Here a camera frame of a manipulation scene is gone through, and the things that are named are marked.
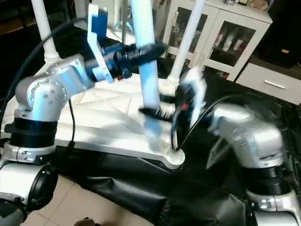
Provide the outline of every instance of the tiled floor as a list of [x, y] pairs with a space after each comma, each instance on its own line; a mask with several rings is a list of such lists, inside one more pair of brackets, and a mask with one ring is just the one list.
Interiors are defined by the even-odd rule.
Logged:
[[22, 226], [73, 226], [85, 217], [103, 226], [152, 226], [117, 204], [60, 176], [52, 201], [29, 215]]

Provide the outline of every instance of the white pole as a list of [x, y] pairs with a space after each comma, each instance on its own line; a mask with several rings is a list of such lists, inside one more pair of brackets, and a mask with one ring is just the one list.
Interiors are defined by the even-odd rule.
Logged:
[[[151, 0], [131, 0], [137, 48], [155, 43]], [[139, 66], [143, 104], [145, 107], [160, 107], [157, 62]], [[159, 137], [161, 127], [156, 119], [147, 117], [144, 124], [146, 135]]]
[[[43, 40], [51, 32], [43, 0], [32, 0], [32, 7], [38, 24], [39, 33]], [[55, 63], [60, 59], [52, 38], [44, 44], [44, 51], [46, 63]]]
[[180, 49], [175, 58], [174, 65], [171, 70], [170, 76], [168, 77], [171, 81], [173, 81], [175, 83], [179, 82], [180, 73], [184, 66], [185, 59], [186, 59], [187, 53], [189, 51], [192, 39], [197, 30], [198, 22], [202, 16], [204, 4], [205, 4], [205, 0], [197, 0], [194, 5], [194, 8], [192, 10], [192, 13], [190, 15], [187, 27], [185, 29], [184, 36], [182, 38]]

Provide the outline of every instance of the white platform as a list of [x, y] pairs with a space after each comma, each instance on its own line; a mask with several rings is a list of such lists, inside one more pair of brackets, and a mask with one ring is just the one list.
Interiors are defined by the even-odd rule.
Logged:
[[[159, 79], [159, 87], [162, 93], [174, 95], [175, 87], [169, 80]], [[106, 81], [97, 83], [95, 88], [74, 96], [72, 102], [76, 148], [118, 154], [122, 150], [124, 155], [162, 161], [171, 169], [176, 169], [184, 161], [182, 151], [174, 153], [170, 150], [170, 123], [160, 122], [163, 131], [159, 140], [144, 136], [145, 116], [138, 111], [143, 106], [138, 74], [111, 84]], [[174, 109], [168, 104], [162, 104], [162, 107], [170, 111]], [[16, 108], [17, 102], [13, 98], [7, 106], [3, 124], [12, 123]], [[1, 132], [2, 137], [9, 137], [3, 132], [3, 127]], [[55, 143], [67, 146], [71, 135], [72, 119], [69, 105], [66, 105], [61, 113]]]

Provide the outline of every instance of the white cabinet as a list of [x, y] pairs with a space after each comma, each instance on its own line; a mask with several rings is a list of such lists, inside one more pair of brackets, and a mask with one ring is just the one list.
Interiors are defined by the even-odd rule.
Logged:
[[[163, 36], [163, 42], [169, 44], [168, 52], [174, 56], [178, 53], [186, 25], [194, 7], [194, 3], [195, 2], [192, 0], [172, 0], [171, 2]], [[192, 40], [189, 53], [186, 57], [190, 62], [189, 66], [194, 66], [197, 64], [198, 56], [205, 45], [218, 11], [219, 10], [215, 7], [208, 5], [204, 6], [203, 14], [199, 21], [195, 37]], [[174, 32], [173, 23], [176, 12], [178, 12], [178, 16], [176, 19], [176, 32]]]
[[236, 81], [238, 84], [299, 105], [301, 80], [248, 63]]
[[[178, 52], [194, 3], [193, 0], [172, 0], [163, 38], [172, 55]], [[176, 29], [173, 29], [176, 12]], [[233, 81], [271, 23], [267, 12], [241, 5], [229, 6], [222, 0], [207, 0], [186, 56], [189, 67], [209, 68]]]
[[220, 10], [198, 65], [229, 73], [233, 81], [268, 28], [268, 23]]

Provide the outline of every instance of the red component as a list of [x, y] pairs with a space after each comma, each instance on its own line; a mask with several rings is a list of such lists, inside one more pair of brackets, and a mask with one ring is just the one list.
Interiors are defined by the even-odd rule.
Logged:
[[184, 103], [182, 105], [182, 110], [187, 110], [189, 108], [189, 104], [188, 103]]

